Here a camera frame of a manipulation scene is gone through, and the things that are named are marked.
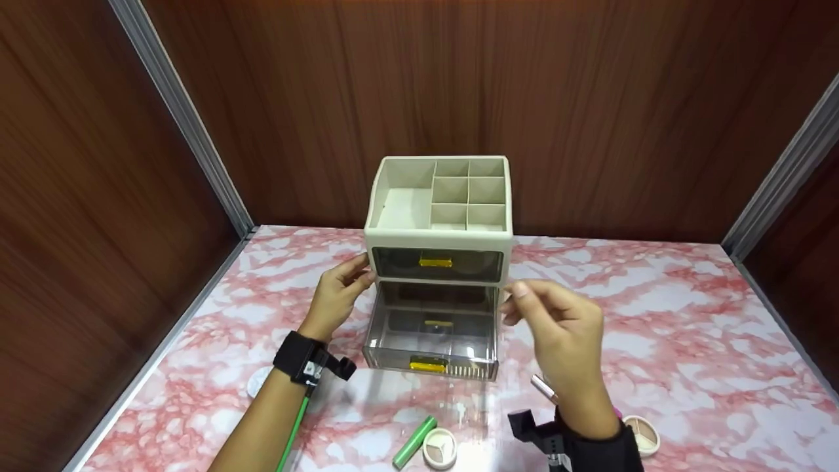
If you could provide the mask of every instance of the cream compact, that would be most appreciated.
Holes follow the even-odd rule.
[[[624,417],[623,422],[635,434],[635,443],[638,444],[638,451],[641,453],[641,457],[649,457],[659,450],[661,447],[661,436],[659,436],[659,432],[655,430],[651,422],[634,415]]]

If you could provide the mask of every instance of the fingernail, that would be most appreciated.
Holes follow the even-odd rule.
[[[521,298],[530,293],[530,288],[524,282],[516,282],[513,284],[513,296]]]

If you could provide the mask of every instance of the wrist strap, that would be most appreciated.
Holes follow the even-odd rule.
[[[295,384],[307,385],[313,389],[320,380],[320,373],[326,367],[332,373],[349,380],[356,371],[356,365],[348,358],[336,359],[326,350],[326,343],[310,339],[291,331],[274,356],[274,368],[284,372]]]

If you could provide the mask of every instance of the makeup organizer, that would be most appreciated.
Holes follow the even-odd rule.
[[[495,380],[513,246],[507,158],[385,157],[364,238],[378,275],[367,364]]]

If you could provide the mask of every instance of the green lipstick tube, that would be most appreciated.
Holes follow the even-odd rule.
[[[393,466],[396,470],[402,468],[408,463],[411,457],[417,452],[417,449],[422,446],[422,441],[428,432],[437,427],[437,420],[434,417],[427,417],[415,430],[414,434],[408,439],[408,442],[396,453],[393,457]]]

